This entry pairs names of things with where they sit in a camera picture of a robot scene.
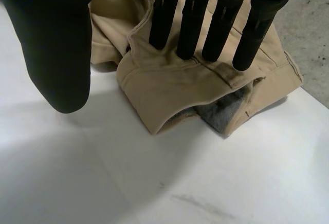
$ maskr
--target gray floor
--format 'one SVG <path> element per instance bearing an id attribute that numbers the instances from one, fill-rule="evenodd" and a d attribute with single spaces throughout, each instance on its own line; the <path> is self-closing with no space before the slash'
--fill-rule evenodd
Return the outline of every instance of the gray floor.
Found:
<path id="1" fill-rule="evenodd" d="M 303 88 L 329 108 L 329 0 L 290 0 L 275 25 L 303 73 Z"/>

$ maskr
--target white table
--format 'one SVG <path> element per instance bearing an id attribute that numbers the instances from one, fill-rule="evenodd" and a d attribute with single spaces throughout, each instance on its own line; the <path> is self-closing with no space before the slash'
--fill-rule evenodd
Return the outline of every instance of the white table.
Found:
<path id="1" fill-rule="evenodd" d="M 199 119 L 151 136 L 115 73 L 57 113 L 3 7 L 0 32 L 1 224 L 329 223 L 329 110 L 302 89 L 225 140 Z"/>

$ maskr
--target khaki pants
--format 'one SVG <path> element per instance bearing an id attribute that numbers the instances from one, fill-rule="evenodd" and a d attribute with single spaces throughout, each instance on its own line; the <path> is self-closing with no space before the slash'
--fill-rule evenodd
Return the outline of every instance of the khaki pants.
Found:
<path id="1" fill-rule="evenodd" d="M 272 25 L 252 66 L 245 72 L 232 59 L 250 10 L 250 0 L 236 18 L 217 62 L 203 60 L 203 48 L 216 0 L 210 0 L 193 59 L 175 53 L 182 9 L 179 0 L 164 50 L 149 43 L 152 0 L 93 0 L 92 62 L 119 64 L 117 79 L 149 131 L 156 134 L 186 117 L 200 116 L 227 136 L 250 117 L 301 86 L 298 67 L 281 46 Z"/>

